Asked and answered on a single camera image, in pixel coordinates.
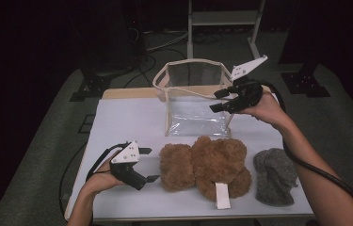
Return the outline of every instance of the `plush toy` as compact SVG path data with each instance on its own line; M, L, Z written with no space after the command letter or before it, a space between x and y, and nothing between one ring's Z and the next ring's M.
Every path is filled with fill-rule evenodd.
M211 201L217 199L215 183L228 185L229 197L249 191L251 175L245 167L247 147L238 139L199 137L192 147L167 144L161 150L161 182L167 191L196 185Z

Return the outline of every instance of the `table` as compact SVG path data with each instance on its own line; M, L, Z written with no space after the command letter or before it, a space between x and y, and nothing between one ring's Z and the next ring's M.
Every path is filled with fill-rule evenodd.
M160 174L158 154L165 144L192 145L197 139L196 137L165 137L166 106L155 95L155 90L152 88L109 89L104 93L97 107L88 146L73 186L65 218L69 218L71 214L88 170L105 149L124 141L132 141L131 139L136 139L140 147L152 148L152 152L147 156L141 155L140 161L134 166L135 171L147 176ZM266 123L243 115L234 116L230 127L232 137L242 137L248 148L246 167L252 175L249 193L243 197L231 199L231 209L217 210L215 203L203 198L196 187L169 193L162 188L158 179L154 183L146 184L140 191L129 186L117 186L100 193L94 203L94 219L97 221L153 221L312 215L312 209L300 184L298 188L293 188L291 191L296 201L291 206L271 207L257 202L254 198L256 172L252 158L261 150L281 148L279 132Z

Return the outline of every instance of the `speaker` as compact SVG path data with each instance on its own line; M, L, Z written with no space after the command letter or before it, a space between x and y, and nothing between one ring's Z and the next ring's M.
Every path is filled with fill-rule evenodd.
M139 0L86 2L82 36L83 59L93 70L121 70L137 66L145 52Z

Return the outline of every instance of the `metal shelf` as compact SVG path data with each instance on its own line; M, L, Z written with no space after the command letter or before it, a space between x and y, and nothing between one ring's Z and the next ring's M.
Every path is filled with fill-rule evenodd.
M192 0L188 1L188 42L187 58L193 58L193 26L199 25L243 25L253 24L252 36L248 38L249 48L254 58L259 58L256 48L256 36L261 23L265 7L265 0L261 0L258 10L240 11L203 11L195 12L192 9Z
M241 25L255 24L258 11L193 12L192 25Z

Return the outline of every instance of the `floor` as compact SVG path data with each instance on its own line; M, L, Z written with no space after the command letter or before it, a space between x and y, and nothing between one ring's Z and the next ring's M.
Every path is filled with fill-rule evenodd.
M274 84L285 97L287 112L308 137L314 148L353 185L353 101L345 93L338 77L327 68L315 71L318 82L331 95L328 98L308 98L292 95L281 79L281 73L296 72L300 65L279 65L278 59L287 32L260 32L257 46L268 61L251 76ZM147 47L174 40L180 34L147 34ZM228 70L252 60L247 37L249 32L215 34L201 37L207 41L194 45L194 57L222 62ZM139 88L150 85L165 63L186 56L184 41L157 52L148 53L139 69L112 80L110 89ZM73 180L88 141L89 123L99 97L70 101L83 83L83 74L70 74L53 101L24 160L0 202L0 225L65 225L61 211L72 191ZM259 218L263 226L305 225L312 217ZM110 222L101 225L131 225L132 222ZM191 225L190 221L141 222L141 225ZM207 220L210 225L255 225L252 219Z

